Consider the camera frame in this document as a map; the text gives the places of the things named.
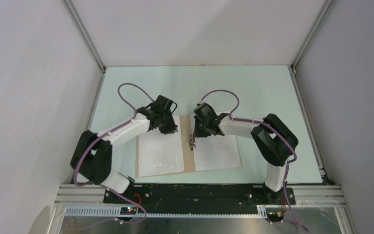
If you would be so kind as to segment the printed white paper sheet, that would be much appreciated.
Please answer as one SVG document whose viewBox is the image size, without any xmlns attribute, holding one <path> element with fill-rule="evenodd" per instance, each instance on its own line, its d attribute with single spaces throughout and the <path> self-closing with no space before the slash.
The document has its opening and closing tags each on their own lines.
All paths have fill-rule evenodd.
<svg viewBox="0 0 374 234">
<path fill-rule="evenodd" d="M 196 171 L 211 171 L 242 166 L 237 138 L 233 135 L 194 137 Z"/>
</svg>

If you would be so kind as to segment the brown cardboard folder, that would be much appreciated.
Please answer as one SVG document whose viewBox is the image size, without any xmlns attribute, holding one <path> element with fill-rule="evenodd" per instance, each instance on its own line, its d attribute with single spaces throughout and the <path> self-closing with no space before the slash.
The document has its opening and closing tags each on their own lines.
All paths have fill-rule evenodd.
<svg viewBox="0 0 374 234">
<path fill-rule="evenodd" d="M 181 173 L 176 173 L 176 174 L 186 174 L 186 173 L 197 172 L 194 166 L 194 153 L 193 151 L 190 150 L 189 141 L 188 141 L 189 133 L 193 133 L 194 117 L 192 115 L 183 115 L 179 117 L 180 117 L 180 130 L 181 130 L 181 136 L 182 136 L 185 170 Z"/>
</svg>

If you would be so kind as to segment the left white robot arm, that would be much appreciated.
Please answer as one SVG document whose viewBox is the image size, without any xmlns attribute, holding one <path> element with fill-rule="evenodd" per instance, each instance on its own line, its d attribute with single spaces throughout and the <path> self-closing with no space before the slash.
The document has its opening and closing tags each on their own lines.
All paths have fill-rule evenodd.
<svg viewBox="0 0 374 234">
<path fill-rule="evenodd" d="M 70 166 L 74 170 L 74 179 L 84 176 L 89 183 L 114 190 L 115 196 L 123 203 L 134 198 L 131 181 L 112 169 L 112 153 L 133 138 L 158 129 L 164 135 L 178 131 L 172 106 L 173 100 L 159 95 L 147 106 L 134 108 L 130 119 L 101 132 L 84 131 L 76 145 Z"/>
</svg>

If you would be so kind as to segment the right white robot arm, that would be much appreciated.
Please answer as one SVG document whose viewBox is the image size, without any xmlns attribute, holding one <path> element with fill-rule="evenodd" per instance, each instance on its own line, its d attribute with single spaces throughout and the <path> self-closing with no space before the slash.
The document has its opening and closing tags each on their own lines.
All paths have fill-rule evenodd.
<svg viewBox="0 0 374 234">
<path fill-rule="evenodd" d="M 299 140 L 276 114 L 262 120 L 233 117 L 229 113 L 217 114 L 207 103 L 194 109 L 194 136 L 239 136 L 254 140 L 267 162 L 267 176 L 263 183 L 264 199 L 271 204 L 283 198 L 289 165 L 297 160 L 295 152 Z"/>
</svg>

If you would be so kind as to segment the metal folder clip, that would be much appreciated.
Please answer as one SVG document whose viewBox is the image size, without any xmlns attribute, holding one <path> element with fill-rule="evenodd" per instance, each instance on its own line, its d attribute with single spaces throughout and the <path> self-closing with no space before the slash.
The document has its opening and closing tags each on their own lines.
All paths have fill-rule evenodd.
<svg viewBox="0 0 374 234">
<path fill-rule="evenodd" d="M 195 142 L 195 137 L 193 133 L 189 133 L 189 147 L 191 151 L 194 151 L 196 148 L 196 142 Z"/>
</svg>

